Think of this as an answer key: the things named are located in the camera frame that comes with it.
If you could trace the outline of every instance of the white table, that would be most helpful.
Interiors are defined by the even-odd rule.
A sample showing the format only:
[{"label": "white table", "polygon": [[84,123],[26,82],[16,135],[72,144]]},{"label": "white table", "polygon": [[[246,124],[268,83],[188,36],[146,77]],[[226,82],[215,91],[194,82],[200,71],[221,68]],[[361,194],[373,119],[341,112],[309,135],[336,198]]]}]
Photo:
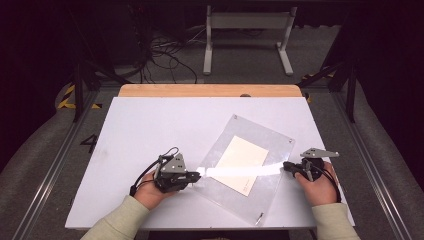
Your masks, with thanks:
[{"label": "white table", "polygon": [[[117,97],[109,109],[65,227],[92,227],[122,202],[140,173],[171,147],[178,147],[184,154],[188,170],[195,170],[232,114],[295,139],[292,162],[300,162],[300,153],[310,147],[325,149],[303,97]],[[282,174],[263,221],[262,229],[315,226],[304,193],[290,173]],[[141,228],[255,227],[187,187],[153,210]]]}]

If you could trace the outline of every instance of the tape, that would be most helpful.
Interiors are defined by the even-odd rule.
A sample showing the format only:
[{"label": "tape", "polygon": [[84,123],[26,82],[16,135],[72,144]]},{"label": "tape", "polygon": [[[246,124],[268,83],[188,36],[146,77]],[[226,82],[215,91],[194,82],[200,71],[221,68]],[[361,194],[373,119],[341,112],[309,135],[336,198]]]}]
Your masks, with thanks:
[{"label": "tape", "polygon": [[[57,108],[72,108],[75,109],[77,108],[77,105],[74,103],[68,103],[69,98],[71,97],[72,93],[75,90],[75,84],[71,83],[71,85],[69,85],[68,89],[65,92],[65,95],[62,98],[62,101],[60,101],[59,105],[57,106]],[[103,104],[100,103],[94,103],[91,108],[93,109],[100,109],[103,107]]]}]

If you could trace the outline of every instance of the wooden table edge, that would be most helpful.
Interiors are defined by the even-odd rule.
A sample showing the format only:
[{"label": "wooden table edge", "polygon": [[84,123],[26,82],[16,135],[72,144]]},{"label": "wooden table edge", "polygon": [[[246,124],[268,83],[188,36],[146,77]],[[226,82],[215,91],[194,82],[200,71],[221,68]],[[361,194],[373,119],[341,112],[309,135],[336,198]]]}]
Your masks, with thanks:
[{"label": "wooden table edge", "polygon": [[296,85],[126,84],[118,97],[302,97]]}]

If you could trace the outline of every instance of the sleeve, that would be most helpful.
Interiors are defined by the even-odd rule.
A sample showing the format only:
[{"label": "sleeve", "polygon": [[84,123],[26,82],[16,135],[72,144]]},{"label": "sleeve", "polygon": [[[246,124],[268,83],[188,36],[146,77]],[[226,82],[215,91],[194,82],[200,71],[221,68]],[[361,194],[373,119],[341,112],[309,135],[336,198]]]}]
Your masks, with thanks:
[{"label": "sleeve", "polygon": [[320,240],[360,239],[347,217],[347,205],[333,203],[312,208]]},{"label": "sleeve", "polygon": [[133,240],[149,210],[131,196],[126,196],[122,204],[100,219],[82,239],[122,239]]}]

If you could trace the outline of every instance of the metal bracket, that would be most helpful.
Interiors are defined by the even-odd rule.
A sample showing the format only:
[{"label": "metal bracket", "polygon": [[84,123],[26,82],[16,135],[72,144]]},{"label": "metal bracket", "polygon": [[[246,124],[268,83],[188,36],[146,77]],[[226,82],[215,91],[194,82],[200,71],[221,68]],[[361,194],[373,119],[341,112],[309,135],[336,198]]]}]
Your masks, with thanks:
[{"label": "metal bracket", "polygon": [[184,163],[184,158],[181,153],[178,153],[168,163],[162,166],[160,170],[163,173],[186,173],[187,169]]},{"label": "metal bracket", "polygon": [[306,158],[323,158],[323,157],[339,157],[340,154],[338,152],[330,152],[317,148],[310,148],[307,151],[300,154],[301,157]]}]

